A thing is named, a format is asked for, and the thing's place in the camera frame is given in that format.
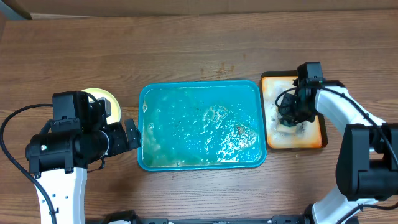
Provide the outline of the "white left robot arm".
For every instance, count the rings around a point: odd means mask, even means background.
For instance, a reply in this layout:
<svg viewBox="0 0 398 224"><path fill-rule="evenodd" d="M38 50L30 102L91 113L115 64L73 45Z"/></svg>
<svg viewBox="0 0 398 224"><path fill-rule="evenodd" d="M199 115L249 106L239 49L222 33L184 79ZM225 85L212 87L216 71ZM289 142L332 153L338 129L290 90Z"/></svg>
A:
<svg viewBox="0 0 398 224"><path fill-rule="evenodd" d="M48 120L25 150L29 172L39 183L37 194L42 223L84 223L85 186L88 166L104 162L141 145L141 134L134 121L127 119L88 131L79 129L75 119Z"/></svg>

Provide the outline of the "yellow plate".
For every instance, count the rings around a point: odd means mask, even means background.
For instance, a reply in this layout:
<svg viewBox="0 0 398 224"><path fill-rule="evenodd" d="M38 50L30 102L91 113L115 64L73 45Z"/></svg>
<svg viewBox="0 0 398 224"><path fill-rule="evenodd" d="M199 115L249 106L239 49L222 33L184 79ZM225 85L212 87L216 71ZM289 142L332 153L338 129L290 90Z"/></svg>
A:
<svg viewBox="0 0 398 224"><path fill-rule="evenodd" d="M106 121L112 124L121 121L121 107L117 99L108 91L100 88L87 88L83 90L92 94L97 100L106 100Z"/></svg>

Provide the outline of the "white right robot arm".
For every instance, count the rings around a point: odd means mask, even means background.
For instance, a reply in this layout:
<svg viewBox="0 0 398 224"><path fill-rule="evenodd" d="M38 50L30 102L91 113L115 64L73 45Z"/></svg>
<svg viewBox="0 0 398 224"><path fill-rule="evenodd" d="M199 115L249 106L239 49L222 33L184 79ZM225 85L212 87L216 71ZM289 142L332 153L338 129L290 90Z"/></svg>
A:
<svg viewBox="0 0 398 224"><path fill-rule="evenodd" d="M397 125L388 124L360 106L338 81L300 81L276 99L282 122L293 126L327 117L341 132L336 187L309 206L310 223L346 223L365 208L395 210L380 201L397 195Z"/></svg>

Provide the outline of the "green yellow sponge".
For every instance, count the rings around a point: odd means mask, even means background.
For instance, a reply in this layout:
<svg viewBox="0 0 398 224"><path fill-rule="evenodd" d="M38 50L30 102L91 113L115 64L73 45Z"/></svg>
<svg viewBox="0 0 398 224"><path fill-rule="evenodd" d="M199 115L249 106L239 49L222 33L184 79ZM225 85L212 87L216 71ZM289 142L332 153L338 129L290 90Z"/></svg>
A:
<svg viewBox="0 0 398 224"><path fill-rule="evenodd" d="M293 134L297 131L297 125L289 123L287 120L280 120L279 124L276 127L276 131L280 133L288 133Z"/></svg>

